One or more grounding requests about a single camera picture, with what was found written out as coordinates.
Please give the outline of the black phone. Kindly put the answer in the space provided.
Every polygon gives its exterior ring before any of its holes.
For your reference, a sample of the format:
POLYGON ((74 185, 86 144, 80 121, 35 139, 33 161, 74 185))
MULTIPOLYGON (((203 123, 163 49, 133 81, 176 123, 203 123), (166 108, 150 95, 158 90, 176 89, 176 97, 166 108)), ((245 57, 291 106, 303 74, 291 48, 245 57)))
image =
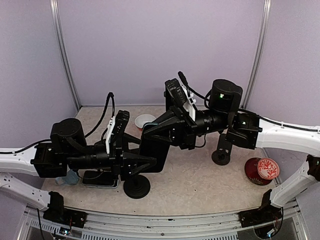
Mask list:
MULTIPOLYGON (((150 129, 151 127, 152 122, 149 122, 143 126, 143 129, 150 129)), ((144 170, 142 173, 160 173, 164 168, 170 145, 145 139, 142 133, 141 143, 139 146, 139 155, 156 158, 156 164, 153 167, 144 170)))
POLYGON ((117 188, 119 177, 108 171, 87 170, 82 177, 82 184, 87 187, 117 188))

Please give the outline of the black pole phone stand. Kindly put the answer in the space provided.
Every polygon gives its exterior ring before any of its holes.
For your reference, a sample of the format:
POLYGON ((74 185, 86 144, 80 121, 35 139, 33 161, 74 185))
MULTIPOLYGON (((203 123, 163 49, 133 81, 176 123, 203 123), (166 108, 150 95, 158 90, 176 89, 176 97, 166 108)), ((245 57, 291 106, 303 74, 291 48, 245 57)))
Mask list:
POLYGON ((136 175, 127 179, 123 184, 124 193, 132 199, 142 199, 151 190, 151 184, 147 177, 136 175))
POLYGON ((163 95, 165 98, 165 110, 167 111, 171 106, 171 96, 168 91, 165 91, 163 95))

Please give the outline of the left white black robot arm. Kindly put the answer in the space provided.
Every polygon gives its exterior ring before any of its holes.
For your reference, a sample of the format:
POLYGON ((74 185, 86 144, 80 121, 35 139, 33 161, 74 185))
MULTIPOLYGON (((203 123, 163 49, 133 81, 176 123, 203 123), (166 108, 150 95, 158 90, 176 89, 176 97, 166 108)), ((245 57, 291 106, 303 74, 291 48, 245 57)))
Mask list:
POLYGON ((13 173, 58 178, 66 177, 68 170, 107 170, 111 176, 121 177, 126 187, 134 181, 142 181, 146 190, 139 197, 143 198, 150 190, 150 183, 141 173, 155 166, 157 160, 127 149, 129 135, 124 132, 124 121, 111 120, 109 127, 106 139, 88 145, 81 122, 68 118, 52 126, 49 140, 38 141, 20 150, 12 148, 1 152, 1 187, 8 193, 25 198, 30 205, 46 215, 51 214, 61 223, 70 218, 63 196, 14 180, 13 173))

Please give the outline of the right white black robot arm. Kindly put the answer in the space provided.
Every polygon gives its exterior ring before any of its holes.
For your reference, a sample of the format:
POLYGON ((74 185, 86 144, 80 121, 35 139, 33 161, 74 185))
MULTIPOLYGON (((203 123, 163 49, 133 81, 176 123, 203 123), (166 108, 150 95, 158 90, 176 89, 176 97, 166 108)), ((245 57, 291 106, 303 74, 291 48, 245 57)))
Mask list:
POLYGON ((226 79, 216 79, 205 97, 208 106, 197 110, 192 89, 183 78, 165 82, 166 111, 143 126, 139 151, 156 159, 152 173, 162 171, 170 146, 193 150, 196 138, 219 133, 212 160, 227 165, 233 146, 274 148, 307 154, 302 166, 278 187, 263 195, 256 218, 266 222, 289 200, 320 180, 320 128, 289 125, 240 109, 243 90, 226 79))

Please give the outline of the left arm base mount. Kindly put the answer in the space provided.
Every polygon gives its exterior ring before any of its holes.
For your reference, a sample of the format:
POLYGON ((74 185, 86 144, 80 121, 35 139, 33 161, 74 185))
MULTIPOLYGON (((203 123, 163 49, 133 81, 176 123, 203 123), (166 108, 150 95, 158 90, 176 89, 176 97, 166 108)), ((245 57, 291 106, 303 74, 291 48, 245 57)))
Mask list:
POLYGON ((68 225, 69 227, 84 228, 87 213, 73 210, 64 206, 64 197, 58 192, 50 191, 48 209, 43 212, 43 218, 55 223, 68 225))

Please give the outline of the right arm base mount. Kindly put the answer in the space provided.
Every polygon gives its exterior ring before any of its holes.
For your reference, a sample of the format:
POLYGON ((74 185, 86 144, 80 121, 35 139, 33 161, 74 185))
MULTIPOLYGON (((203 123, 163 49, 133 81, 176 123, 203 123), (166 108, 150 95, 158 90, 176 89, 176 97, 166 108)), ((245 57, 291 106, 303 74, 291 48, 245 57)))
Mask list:
POLYGON ((283 218, 283 208, 271 205, 271 192, 272 190, 269 189, 263 194, 260 207, 240 211, 238 213, 242 228, 260 225, 283 218))

